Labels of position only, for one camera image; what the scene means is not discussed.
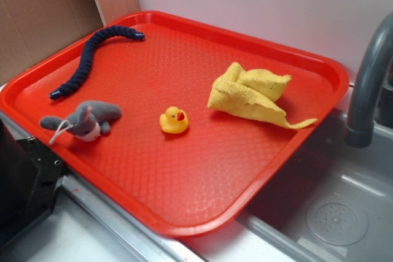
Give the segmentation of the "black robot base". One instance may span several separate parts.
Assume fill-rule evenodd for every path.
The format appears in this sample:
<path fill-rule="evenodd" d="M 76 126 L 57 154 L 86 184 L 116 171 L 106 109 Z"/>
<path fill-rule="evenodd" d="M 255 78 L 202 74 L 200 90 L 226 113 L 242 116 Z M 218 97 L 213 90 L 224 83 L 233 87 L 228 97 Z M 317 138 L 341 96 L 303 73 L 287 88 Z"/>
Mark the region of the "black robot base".
<path fill-rule="evenodd" d="M 40 140 L 15 139 L 1 123 L 1 250 L 52 214 L 63 171 Z"/>

